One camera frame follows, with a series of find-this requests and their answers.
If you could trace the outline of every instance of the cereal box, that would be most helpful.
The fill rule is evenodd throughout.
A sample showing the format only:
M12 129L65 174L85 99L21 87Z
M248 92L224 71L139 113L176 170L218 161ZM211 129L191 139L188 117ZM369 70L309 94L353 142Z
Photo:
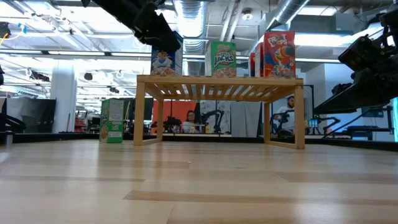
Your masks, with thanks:
M295 78L294 31L264 34L264 67L266 77Z
M183 39L173 31L181 47L176 52L166 52L157 47L152 47L150 63L151 75L182 75Z
M254 53L254 76L264 77L264 46L263 43L257 44L256 51Z
M256 76L256 68L254 67L254 56L255 53L250 53L249 57L249 76L250 77L255 77Z
M235 43L210 42L205 57L205 70L206 76L235 77Z
M102 101L99 141L107 143L123 141L123 100Z

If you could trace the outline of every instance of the shelf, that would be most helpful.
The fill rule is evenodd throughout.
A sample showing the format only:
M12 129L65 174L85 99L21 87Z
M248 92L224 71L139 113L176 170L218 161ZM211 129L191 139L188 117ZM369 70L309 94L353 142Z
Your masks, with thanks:
M138 75L145 91L157 100L275 101L291 95L301 78L195 77Z

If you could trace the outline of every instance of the wooden floor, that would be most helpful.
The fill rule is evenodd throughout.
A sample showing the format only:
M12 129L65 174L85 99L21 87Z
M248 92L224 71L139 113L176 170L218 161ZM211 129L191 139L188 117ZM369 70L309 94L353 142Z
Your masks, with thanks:
M398 223L398 154L94 140L0 149L0 223Z

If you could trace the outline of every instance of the orange wall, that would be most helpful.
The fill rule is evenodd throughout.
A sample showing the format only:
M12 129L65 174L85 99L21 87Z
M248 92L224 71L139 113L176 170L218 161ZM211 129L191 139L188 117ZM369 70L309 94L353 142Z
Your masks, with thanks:
M195 110L195 107L197 105L196 102L191 102L191 101L165 101L163 105L163 120L165 121L168 116L170 116L170 109L173 103L173 111L172 111L172 116L181 120L181 123L183 123L187 119L187 112L189 110ZM158 101L154 101L154 109L153 109L153 120L152 123L157 121L157 109L159 106ZM152 128L151 133L154 134L155 130L157 128Z

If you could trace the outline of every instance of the man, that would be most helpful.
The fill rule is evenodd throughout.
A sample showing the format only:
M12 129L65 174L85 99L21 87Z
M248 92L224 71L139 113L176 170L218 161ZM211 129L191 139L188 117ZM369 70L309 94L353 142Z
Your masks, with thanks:
M290 96L287 98L287 105L279 108L277 114L285 113L287 110L294 110L294 96ZM287 122L282 124L282 129L294 131L294 111L287 113L289 116L287 117ZM274 120L281 122L282 116L275 115Z

